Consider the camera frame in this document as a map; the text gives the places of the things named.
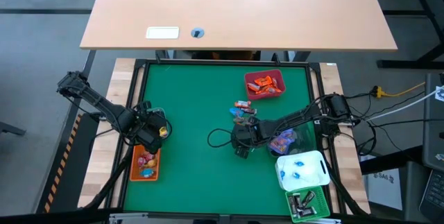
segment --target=white container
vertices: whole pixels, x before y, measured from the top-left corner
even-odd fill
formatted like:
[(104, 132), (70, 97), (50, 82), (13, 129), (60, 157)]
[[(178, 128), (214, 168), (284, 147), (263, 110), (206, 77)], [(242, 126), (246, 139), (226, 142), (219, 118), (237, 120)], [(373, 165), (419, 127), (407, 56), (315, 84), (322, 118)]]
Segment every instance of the white container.
[(330, 183), (330, 175), (324, 157), (317, 150), (281, 156), (277, 159), (275, 168), (279, 185), (285, 191)]

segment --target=yellow cable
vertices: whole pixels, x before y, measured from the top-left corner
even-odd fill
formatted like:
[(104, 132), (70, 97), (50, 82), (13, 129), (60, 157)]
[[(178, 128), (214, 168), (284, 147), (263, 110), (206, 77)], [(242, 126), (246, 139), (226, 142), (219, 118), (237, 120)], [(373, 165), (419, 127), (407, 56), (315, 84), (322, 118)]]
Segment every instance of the yellow cable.
[(394, 97), (394, 96), (401, 96), (401, 95), (404, 95), (404, 94), (406, 94), (407, 92), (411, 92), (412, 90), (414, 90), (414, 89), (416, 89), (416, 88), (418, 88), (418, 87), (421, 87), (421, 86), (423, 86), (423, 85), (425, 85), (425, 82), (422, 82), (422, 83), (419, 84), (419, 85), (415, 85), (415, 86), (413, 86), (412, 88), (407, 89), (407, 90), (405, 90), (405, 91), (403, 91), (403, 92), (400, 92), (400, 93), (397, 93), (397, 94), (388, 94), (388, 93), (386, 93), (386, 92), (383, 92), (381, 87), (378, 87), (378, 88), (377, 88), (377, 98), (380, 98), (381, 96), (391, 96), (391, 97)]

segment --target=yellow black striped edge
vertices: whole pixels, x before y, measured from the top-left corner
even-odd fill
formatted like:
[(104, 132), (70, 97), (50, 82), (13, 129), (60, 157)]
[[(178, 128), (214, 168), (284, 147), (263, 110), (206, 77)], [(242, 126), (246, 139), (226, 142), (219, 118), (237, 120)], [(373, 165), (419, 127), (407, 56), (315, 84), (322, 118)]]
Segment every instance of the yellow black striped edge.
[(51, 208), (51, 204), (53, 203), (54, 197), (56, 196), (57, 186), (60, 183), (60, 178), (62, 177), (63, 169), (66, 166), (68, 156), (69, 156), (69, 151), (71, 150), (72, 144), (74, 142), (74, 137), (76, 136), (78, 124), (80, 123), (81, 117), (82, 117), (81, 114), (77, 115), (76, 122), (74, 123), (74, 126), (71, 131), (71, 135), (69, 136), (69, 141), (68, 141), (67, 147), (65, 149), (65, 152), (63, 153), (62, 160), (60, 161), (60, 165), (57, 169), (57, 174), (54, 177), (54, 183), (51, 186), (51, 190), (49, 191), (48, 199), (46, 200), (46, 203), (44, 205), (44, 211), (43, 211), (44, 213), (49, 213), (49, 210)]

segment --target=red bowl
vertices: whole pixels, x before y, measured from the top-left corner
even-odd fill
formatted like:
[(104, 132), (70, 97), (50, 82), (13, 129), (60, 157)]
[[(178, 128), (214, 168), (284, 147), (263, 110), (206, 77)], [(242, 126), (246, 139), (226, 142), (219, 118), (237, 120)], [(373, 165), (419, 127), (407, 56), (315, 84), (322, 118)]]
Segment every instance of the red bowl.
[[(255, 79), (258, 78), (265, 78), (266, 76), (270, 76), (271, 78), (275, 78), (277, 81), (277, 88), (281, 90), (281, 92), (276, 93), (263, 93), (263, 94), (256, 94), (254, 91), (248, 88), (247, 83), (255, 83)], [(248, 100), (258, 100), (261, 98), (269, 98), (269, 97), (276, 97), (282, 95), (282, 93), (285, 92), (285, 84), (284, 79), (282, 77), (282, 73), (278, 69), (269, 70), (269, 71), (257, 71), (257, 72), (250, 72), (245, 74), (245, 88), (247, 90), (247, 96)]]

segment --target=gray floor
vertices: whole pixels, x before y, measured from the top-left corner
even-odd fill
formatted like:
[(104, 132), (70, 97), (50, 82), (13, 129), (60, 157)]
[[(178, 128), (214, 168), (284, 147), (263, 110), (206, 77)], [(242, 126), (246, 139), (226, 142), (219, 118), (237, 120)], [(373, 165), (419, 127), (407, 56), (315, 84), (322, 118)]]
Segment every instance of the gray floor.
[[(419, 8), (417, 0), (379, 2), (384, 9)], [(428, 2), (443, 26), (443, 2)], [(93, 3), (94, 0), (0, 0), (0, 8), (91, 8)], [(68, 108), (68, 102), (56, 94), (56, 83), (67, 71), (83, 67), (87, 52), (78, 45), (87, 20), (87, 15), (0, 15), (0, 121), (27, 129), (24, 137), (0, 135), (0, 215), (34, 211)], [(313, 53), (309, 61), (338, 63), (347, 95), (367, 92), (373, 85), (382, 86), (386, 92), (398, 92), (421, 83), (428, 71), (383, 70), (376, 67), (375, 61), (414, 60), (424, 54), (438, 43), (432, 25), (424, 17), (387, 17), (387, 22), (399, 51)], [(122, 57), (153, 58), (153, 52), (99, 51), (90, 76), (94, 89), (106, 93), (114, 60)], [(370, 112), (399, 100), (402, 99), (373, 100)], [(364, 111), (368, 99), (354, 99), (351, 104)], [(420, 104), (376, 123), (422, 118), (422, 108)], [(387, 130), (400, 148), (422, 142), (421, 123), (389, 126)], [(367, 140), (370, 134), (364, 125), (355, 128), (358, 142)], [(379, 132), (375, 151), (386, 154), (396, 148)]]

